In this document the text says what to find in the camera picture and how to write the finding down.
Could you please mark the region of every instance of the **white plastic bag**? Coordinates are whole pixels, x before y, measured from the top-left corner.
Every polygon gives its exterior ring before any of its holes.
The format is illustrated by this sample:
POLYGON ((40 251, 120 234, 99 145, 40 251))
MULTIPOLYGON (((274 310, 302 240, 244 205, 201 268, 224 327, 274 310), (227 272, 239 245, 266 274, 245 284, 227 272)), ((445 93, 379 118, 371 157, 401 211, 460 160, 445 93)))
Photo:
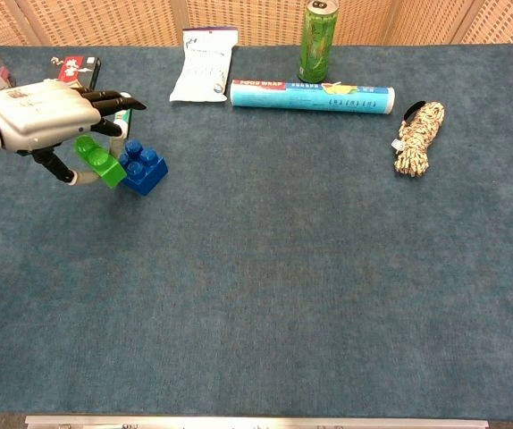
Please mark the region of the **white plastic bag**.
POLYGON ((232 47, 238 41, 233 27, 184 29, 185 62, 169 101, 225 101, 232 47))

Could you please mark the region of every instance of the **green can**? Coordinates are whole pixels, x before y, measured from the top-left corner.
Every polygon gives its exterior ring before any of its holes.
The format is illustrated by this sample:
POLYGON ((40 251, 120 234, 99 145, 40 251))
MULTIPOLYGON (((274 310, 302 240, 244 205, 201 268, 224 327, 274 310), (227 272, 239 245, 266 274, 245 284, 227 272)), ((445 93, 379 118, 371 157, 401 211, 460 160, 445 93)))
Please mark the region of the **green can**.
POLYGON ((318 83, 326 77, 337 18, 336 0, 313 0, 308 3, 300 45, 300 80, 318 83))

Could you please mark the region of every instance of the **table surface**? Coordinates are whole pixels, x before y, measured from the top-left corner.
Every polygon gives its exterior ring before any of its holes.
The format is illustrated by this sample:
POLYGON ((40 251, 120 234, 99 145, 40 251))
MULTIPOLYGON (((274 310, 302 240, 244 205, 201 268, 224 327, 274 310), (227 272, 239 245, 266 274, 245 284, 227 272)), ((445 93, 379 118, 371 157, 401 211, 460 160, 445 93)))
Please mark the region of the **table surface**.
MULTIPOLYGON (((230 78, 298 53, 236 48, 230 78)), ((327 80, 394 87, 390 115, 172 105, 180 48, 0 47, 20 84, 66 54, 147 105, 169 173, 143 198, 0 152, 0 411, 513 419, 513 45, 335 47, 327 80)))

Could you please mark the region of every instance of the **blue lego brick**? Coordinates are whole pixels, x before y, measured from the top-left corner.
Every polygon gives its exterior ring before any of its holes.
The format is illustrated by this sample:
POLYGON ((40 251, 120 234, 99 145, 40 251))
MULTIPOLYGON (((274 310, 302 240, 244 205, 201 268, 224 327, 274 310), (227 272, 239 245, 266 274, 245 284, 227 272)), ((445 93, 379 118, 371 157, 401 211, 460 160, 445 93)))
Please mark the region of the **blue lego brick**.
POLYGON ((147 195, 167 174, 164 158, 153 148, 143 147, 137 140, 125 143, 120 164, 128 174, 122 183, 141 195, 147 195))

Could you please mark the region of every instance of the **rope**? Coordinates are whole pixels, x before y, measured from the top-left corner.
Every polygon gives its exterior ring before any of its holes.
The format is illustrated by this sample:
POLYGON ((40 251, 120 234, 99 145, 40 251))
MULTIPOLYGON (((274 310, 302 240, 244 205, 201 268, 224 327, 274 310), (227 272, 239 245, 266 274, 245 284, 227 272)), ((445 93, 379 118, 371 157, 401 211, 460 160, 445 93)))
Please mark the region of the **rope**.
POLYGON ((407 122, 412 113, 410 108, 401 122, 399 138, 404 145, 403 151, 396 150, 396 155, 399 155, 394 164, 397 172, 410 174, 411 177, 421 176, 429 167, 427 148, 431 146, 439 127, 442 126, 445 115, 445 109, 440 103, 420 103, 423 106, 416 113, 414 120, 410 124, 407 122))

